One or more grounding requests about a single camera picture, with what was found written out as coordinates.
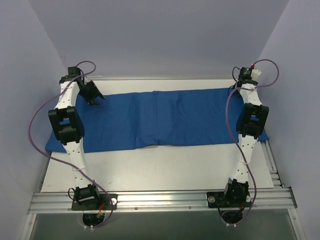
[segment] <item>glass panel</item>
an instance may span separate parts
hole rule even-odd
[[[297,239],[286,209],[255,209],[237,227],[226,227],[216,211],[114,213],[93,231],[83,230],[81,222],[80,214],[38,214],[30,239]]]

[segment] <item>cable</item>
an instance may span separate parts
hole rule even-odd
[[[235,78],[235,75],[234,75],[235,69],[241,70],[241,68],[235,66],[235,67],[232,69],[232,78],[233,78],[233,80],[237,81],[236,78]]]
[[[257,64],[257,63],[259,63],[259,62],[262,62],[262,61],[267,61],[267,62],[271,62],[272,64],[274,64],[274,66],[276,67],[276,71],[277,71],[275,80],[274,80],[272,83],[270,83],[270,84],[261,85],[261,86],[256,86],[254,89],[247,89],[247,88],[244,88],[244,87],[236,87],[235,89],[233,89],[233,90],[231,91],[231,93],[230,93],[230,95],[229,95],[229,97],[228,97],[228,99],[227,99],[227,101],[226,101],[226,106],[225,106],[225,122],[226,122],[226,127],[227,127],[227,129],[228,129],[228,132],[229,132],[230,137],[232,138],[233,142],[236,144],[237,148],[239,149],[239,151],[240,151],[240,153],[241,153],[241,155],[242,155],[242,157],[243,157],[243,160],[244,160],[244,162],[245,162],[245,164],[246,164],[246,168],[248,169],[248,172],[249,172],[249,174],[250,174],[250,176],[251,176],[251,178],[252,178],[253,188],[254,188],[254,195],[253,195],[253,198],[252,198],[252,201],[251,201],[251,205],[250,205],[248,211],[246,212],[246,214],[243,216],[243,218],[242,218],[240,221],[237,222],[237,224],[241,223],[241,222],[248,216],[248,214],[250,213],[250,211],[251,211],[251,209],[252,209],[252,207],[253,207],[253,205],[254,205],[254,203],[255,203],[256,197],[257,197],[257,184],[256,184],[255,177],[254,177],[253,173],[251,172],[251,169],[250,169],[250,167],[249,167],[249,164],[248,164],[248,162],[247,162],[247,159],[246,159],[246,157],[245,157],[245,154],[244,154],[244,152],[242,151],[239,143],[237,142],[235,136],[233,135],[233,133],[232,133],[232,131],[231,131],[230,123],[229,123],[229,114],[228,114],[228,112],[229,112],[229,103],[230,103],[230,99],[231,99],[232,95],[233,95],[236,91],[240,91],[240,90],[253,91],[253,90],[257,89],[257,88],[269,87],[269,86],[271,86],[271,85],[273,85],[273,84],[276,83],[276,81],[277,81],[278,78],[279,78],[279,74],[280,74],[278,65],[277,65],[274,61],[272,61],[272,60],[270,60],[270,59],[264,58],[264,59],[260,59],[260,60],[256,61],[256,62],[252,65],[253,68],[255,67],[255,64]]]
[[[75,193],[75,189],[74,189],[73,187],[70,187],[70,188],[68,189],[68,197],[73,201],[74,199],[70,196],[70,189],[73,190],[73,193]]]
[[[56,158],[56,157],[50,156],[50,155],[47,154],[46,152],[42,151],[40,148],[37,147],[37,145],[35,144],[34,140],[33,140],[32,137],[31,137],[31,127],[32,127],[32,123],[33,123],[36,115],[38,114],[38,112],[39,112],[46,104],[48,104],[48,103],[51,102],[52,100],[58,98],[59,96],[63,95],[63,94],[66,92],[66,90],[68,89],[68,87],[69,87],[74,81],[76,81],[78,78],[81,78],[81,77],[84,77],[84,76],[86,76],[86,75],[92,74],[92,73],[96,70],[96,67],[97,67],[97,66],[96,66],[96,64],[95,64],[94,62],[92,62],[92,61],[81,61],[81,62],[79,62],[79,63],[76,65],[76,67],[78,67],[78,66],[79,66],[80,64],[82,64],[82,63],[90,63],[90,64],[92,64],[92,65],[94,66],[94,69],[91,70],[91,71],[89,71],[89,72],[87,72],[87,73],[83,73],[83,74],[81,74],[81,75],[78,75],[78,76],[74,77],[74,78],[67,84],[67,86],[65,87],[65,89],[64,89],[59,95],[56,95],[56,96],[50,98],[48,101],[46,101],[44,104],[42,104],[42,105],[37,109],[37,111],[36,111],[35,114],[32,116],[31,121],[30,121],[30,123],[29,123],[29,127],[28,127],[28,138],[29,138],[29,141],[30,141],[31,145],[32,145],[32,146],[34,147],[34,149],[37,150],[40,154],[42,154],[43,156],[45,156],[45,157],[47,157],[47,158],[49,158],[49,159],[55,160],[55,161],[57,161],[57,162],[59,162],[59,163],[66,164],[66,165],[68,165],[68,166],[71,166],[71,167],[75,168],[75,169],[78,170],[86,179],[88,179],[93,185],[96,185],[98,188],[100,188],[100,189],[102,190],[102,192],[105,193],[105,195],[107,196],[107,198],[108,198],[109,201],[110,201],[111,211],[110,211],[109,215],[108,215],[107,217],[105,217],[101,223],[99,223],[98,225],[94,226],[94,228],[96,228],[96,227],[102,226],[102,225],[111,217],[111,215],[112,215],[112,213],[113,213],[113,211],[114,211],[114,205],[113,205],[113,203],[112,203],[111,196],[109,195],[109,193],[108,193],[101,185],[99,185],[99,184],[96,183],[93,179],[91,179],[88,175],[86,175],[86,174],[85,174],[79,167],[77,167],[76,165],[74,165],[74,164],[72,164],[72,163],[70,163],[70,162],[67,162],[67,161],[58,159],[58,158]]]

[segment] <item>black bracket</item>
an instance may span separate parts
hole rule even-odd
[[[242,67],[239,72],[238,81],[237,81],[237,88],[241,87],[243,84],[253,84],[255,86],[258,85],[257,81],[252,80],[251,74],[252,74],[252,68],[251,67]]]
[[[118,195],[114,193],[109,194],[115,201],[113,203],[113,210],[117,209]],[[108,199],[105,193],[100,193],[97,186],[89,184],[87,187],[76,187],[74,190],[74,196],[72,201],[71,210],[73,211],[88,211],[88,210],[100,210],[100,207],[104,204],[101,210],[111,210],[111,199]]]
[[[89,105],[98,105],[97,97],[105,99],[93,81],[88,81],[82,87],[79,86],[79,89],[79,95],[82,96]]]
[[[74,106],[49,110],[48,116],[55,138],[63,145],[70,142],[79,143],[80,139],[85,136],[84,125]]]
[[[76,66],[68,67],[68,75],[63,76],[59,83],[62,84],[71,81],[75,77],[80,76],[81,71],[82,70]],[[99,102],[96,100],[97,97],[105,99],[93,81],[85,82],[84,77],[79,77],[76,80],[76,83],[79,87],[79,95],[82,96],[89,105],[98,105]]]
[[[206,193],[206,199],[210,209],[250,207],[249,184],[229,178],[224,191],[209,191]]]
[[[245,103],[236,122],[236,131],[243,137],[253,136],[257,139],[264,131],[269,107]]]

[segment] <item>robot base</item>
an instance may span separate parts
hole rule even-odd
[[[113,210],[117,209],[117,201],[118,201],[118,195],[109,193],[112,202],[113,202]],[[110,199],[107,198],[107,196],[104,193],[100,193],[99,200],[93,198],[86,200],[84,202],[79,202],[76,200],[72,201],[71,210],[72,211],[88,211],[88,210],[100,210],[100,206],[105,203],[104,208],[101,210],[111,210],[111,204]]]

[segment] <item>metal frame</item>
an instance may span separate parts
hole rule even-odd
[[[152,191],[152,192],[111,192],[118,194],[117,213],[130,212],[177,212],[177,211],[215,211],[208,208],[207,192],[193,191]],[[65,192],[36,193],[33,195],[30,214],[77,214],[71,211],[71,200]],[[290,188],[258,189],[254,208],[290,209],[295,208],[294,195]],[[86,210],[83,213],[96,213]]]
[[[294,232],[298,240],[305,240],[305,235],[298,219],[296,201],[291,188],[284,188],[281,183],[268,141],[262,142],[262,150],[267,160],[274,188],[258,189],[253,210],[255,209],[287,209]],[[207,192],[217,190],[188,191],[129,191],[111,192],[118,194],[116,213],[134,212],[185,212],[185,211],[216,211],[208,208]],[[41,192],[32,197],[27,220],[21,234],[21,240],[30,239],[37,214],[79,214],[71,211],[72,202],[66,192]]]

